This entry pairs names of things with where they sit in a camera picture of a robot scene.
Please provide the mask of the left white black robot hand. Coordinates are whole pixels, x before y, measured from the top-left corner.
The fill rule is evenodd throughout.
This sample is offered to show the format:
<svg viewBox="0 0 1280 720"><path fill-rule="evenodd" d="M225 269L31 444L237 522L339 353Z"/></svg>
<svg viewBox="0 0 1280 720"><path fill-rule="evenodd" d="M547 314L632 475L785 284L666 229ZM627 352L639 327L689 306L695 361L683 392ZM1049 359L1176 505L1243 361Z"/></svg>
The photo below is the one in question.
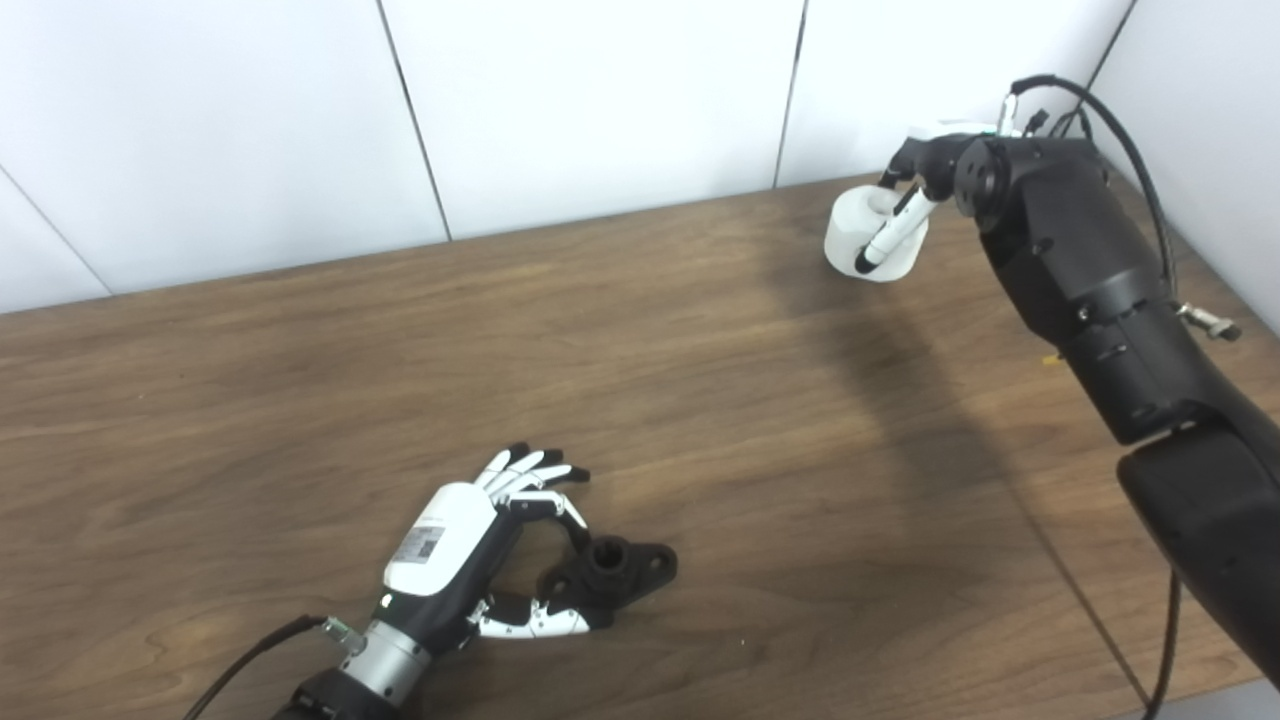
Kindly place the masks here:
<svg viewBox="0 0 1280 720"><path fill-rule="evenodd" d="M492 592L529 523L556 521L575 550L588 546L591 534L582 514L556 487L590 477L558 448L534 450L517 442L493 456L474 479L443 484L387 564L374 620L433 657L465 647L475 635L535 639L591 632L579 610Z"/></svg>

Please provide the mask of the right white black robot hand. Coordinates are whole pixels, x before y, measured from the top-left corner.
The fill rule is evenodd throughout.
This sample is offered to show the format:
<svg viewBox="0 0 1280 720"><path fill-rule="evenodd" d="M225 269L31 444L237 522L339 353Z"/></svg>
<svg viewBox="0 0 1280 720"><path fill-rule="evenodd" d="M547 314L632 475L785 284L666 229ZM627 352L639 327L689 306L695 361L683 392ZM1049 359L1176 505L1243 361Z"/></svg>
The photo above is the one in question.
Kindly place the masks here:
<svg viewBox="0 0 1280 720"><path fill-rule="evenodd" d="M970 120L932 120L910 127L876 182L878 190L893 195L895 200L888 215L858 250L856 277L896 281L913 268L931 214L954 196L960 156L973 141L984 136L1020 137L1023 132ZM888 272L895 263L904 263L905 272Z"/></svg>

